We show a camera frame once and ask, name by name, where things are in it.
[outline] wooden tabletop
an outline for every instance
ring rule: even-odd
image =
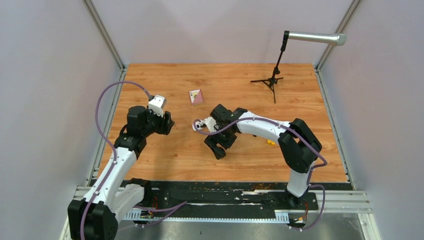
[[[226,157],[216,160],[204,143],[205,137],[192,130],[194,119],[204,119],[222,104],[231,111],[247,109],[259,116],[293,121],[303,119],[322,143],[326,167],[312,175],[314,182],[346,182],[320,88],[311,64],[281,64],[284,77],[275,86],[276,104],[265,84],[251,80],[269,78],[274,64],[130,64],[125,80],[144,86],[152,95],[167,99],[175,126],[169,135],[152,134],[147,146],[125,179],[169,181],[264,181],[287,182],[290,168],[278,145],[249,134],[237,134]],[[203,105],[192,106],[189,91],[201,89]],[[146,94],[137,86],[124,84],[114,115],[109,139],[115,142],[127,123],[128,108],[147,106]],[[106,146],[100,171],[111,156]]]

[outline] black tripod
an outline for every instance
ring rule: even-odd
[[[268,79],[250,81],[251,83],[262,82],[269,89],[271,89],[272,94],[274,95],[274,103],[277,103],[276,102],[276,91],[274,89],[274,85],[278,83],[278,80],[284,78],[284,77],[276,78],[276,75],[280,74],[280,70],[278,69],[278,65],[280,64],[280,60],[281,60],[281,56],[283,55],[283,52],[286,50],[287,40],[289,39],[289,33],[290,33],[289,31],[284,31],[284,37],[282,39],[282,45],[281,45],[281,49],[280,49],[281,52],[279,53],[277,64],[275,65],[274,70],[272,71],[272,77],[270,77]]]

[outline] gray floor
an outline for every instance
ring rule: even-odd
[[[314,221],[308,215],[308,221]],[[134,225],[132,221],[121,222],[119,228]],[[312,229],[297,232],[285,224],[277,223],[220,223],[220,222],[173,222],[128,228],[119,231],[117,240],[364,240],[358,215],[354,213],[325,213]]]

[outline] white wall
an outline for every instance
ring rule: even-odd
[[[333,33],[352,0],[93,0],[126,63],[275,63],[284,30]],[[326,44],[289,40],[282,62]]]
[[[118,75],[81,0],[2,2],[0,239],[59,238],[93,166],[97,97]]]
[[[424,2],[364,0],[324,66],[349,171],[384,240],[424,234]]]

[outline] wood surface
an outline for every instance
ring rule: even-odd
[[[191,124],[204,119],[218,104],[231,111],[237,107],[274,120],[305,120],[323,145],[326,167],[317,168],[314,182],[346,182],[320,88],[311,64],[281,64],[284,77],[275,86],[276,104],[271,90],[261,82],[269,78],[274,64],[130,64],[125,80],[144,86],[152,95],[167,99],[175,126],[169,135],[153,134],[125,179],[169,181],[266,181],[287,182],[290,168],[278,145],[249,134],[237,134],[226,157],[216,160],[204,143],[205,135],[194,132]],[[189,91],[201,89],[204,104],[192,106]],[[128,108],[147,106],[146,94],[137,86],[124,84],[108,138],[115,142],[127,122]],[[106,146],[100,165],[111,156]]]

